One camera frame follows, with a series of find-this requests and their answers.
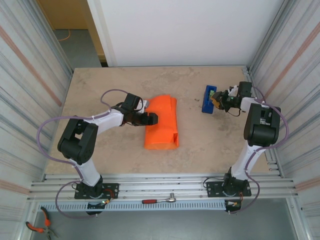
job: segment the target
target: orange pliers handle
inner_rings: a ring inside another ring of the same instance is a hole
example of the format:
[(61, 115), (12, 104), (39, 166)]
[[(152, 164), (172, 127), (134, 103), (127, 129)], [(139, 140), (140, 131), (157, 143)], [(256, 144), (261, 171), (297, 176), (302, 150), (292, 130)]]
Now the orange pliers handle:
[[(49, 227), (51, 225), (51, 221), (49, 219), (49, 213), (47, 211), (47, 209), (45, 209), (43, 206), (40, 208), (44, 214), (44, 225), (46, 227)], [(38, 233), (43, 233), (45, 231), (44, 228), (42, 227), (34, 227), (30, 222), (26, 221), (25, 225), (28, 229), (30, 229), (31, 231), (34, 232), (38, 232)]]

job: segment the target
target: corrugated metal wall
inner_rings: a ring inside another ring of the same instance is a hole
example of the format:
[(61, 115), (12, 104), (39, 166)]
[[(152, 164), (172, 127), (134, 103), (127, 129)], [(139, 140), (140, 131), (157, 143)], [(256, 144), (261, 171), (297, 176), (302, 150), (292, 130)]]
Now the corrugated metal wall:
[[(279, 106), (290, 134), (277, 151), (293, 178), (312, 235), (320, 239), (320, 1), (287, 1), (282, 16), (250, 67), (253, 83)], [(279, 139), (285, 128), (280, 126)]]
[[(11, 239), (32, 181), (41, 180), (46, 159), (36, 133), (61, 114), (72, 70), (35, 3), (0, 1), (0, 239)], [(56, 128), (41, 141), (47, 151)]]

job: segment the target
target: gray floor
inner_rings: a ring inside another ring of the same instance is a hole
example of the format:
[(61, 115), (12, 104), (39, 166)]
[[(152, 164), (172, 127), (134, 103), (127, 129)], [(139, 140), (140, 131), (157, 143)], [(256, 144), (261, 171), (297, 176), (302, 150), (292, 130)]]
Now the gray floor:
[[(285, 199), (259, 199), (237, 215), (209, 210), (128, 211), (103, 212), (98, 218), (77, 220), (51, 212), (50, 218), (59, 240), (297, 239)], [(43, 226), (43, 220), (40, 212), (36, 226)], [(47, 238), (35, 232), (31, 239)]]
[[(71, 66), (75, 68), (101, 68), (101, 64), (88, 30), (70, 30), (68, 39), (59, 41)], [(68, 30), (55, 30), (58, 40), (65, 39)]]

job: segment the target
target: marble-patterned surface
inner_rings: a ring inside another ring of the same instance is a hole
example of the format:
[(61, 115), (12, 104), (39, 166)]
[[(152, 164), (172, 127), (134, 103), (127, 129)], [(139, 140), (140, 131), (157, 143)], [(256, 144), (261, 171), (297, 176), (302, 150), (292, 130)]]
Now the marble-patterned surface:
[[(206, 85), (225, 90), (244, 80), (241, 67), (119, 67), (76, 68), (63, 116), (92, 116), (106, 110), (100, 96), (109, 89), (123, 89), (142, 98), (170, 94), (177, 98), (177, 125), (180, 147), (174, 150), (144, 149), (145, 127), (114, 127), (97, 137), (93, 160), (102, 173), (214, 173), (226, 172), (244, 145), (247, 114), (231, 116), (215, 109), (202, 113)], [(111, 92), (104, 97), (110, 105), (126, 95)], [(237, 114), (236, 109), (230, 112)], [(63, 159), (57, 150), (67, 124), (59, 123), (52, 156)], [(263, 154), (254, 172), (267, 172)], [(47, 173), (73, 173), (70, 165), (49, 161)]]

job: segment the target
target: pliers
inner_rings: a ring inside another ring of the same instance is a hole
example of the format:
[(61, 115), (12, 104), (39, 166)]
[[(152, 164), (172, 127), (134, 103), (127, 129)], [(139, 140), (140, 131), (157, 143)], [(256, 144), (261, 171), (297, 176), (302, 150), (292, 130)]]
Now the pliers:
[(32, 226), (32, 224), (28, 221), (25, 222), (25, 225), (28, 229), (30, 229), (31, 231), (34, 231), (34, 232), (38, 232), (38, 233), (45, 233), (46, 234), (46, 237), (51, 240), (51, 236), (50, 234), (53, 234), (55, 235), (57, 238), (58, 236), (55, 234), (54, 231), (52, 231), (49, 227), (51, 225), (51, 221), (49, 219), (49, 213), (47, 211), (47, 209), (45, 209), (43, 206), (40, 208), (42, 210), (42, 212), (44, 213), (44, 225), (45, 227), (42, 228), (42, 227), (34, 227)]

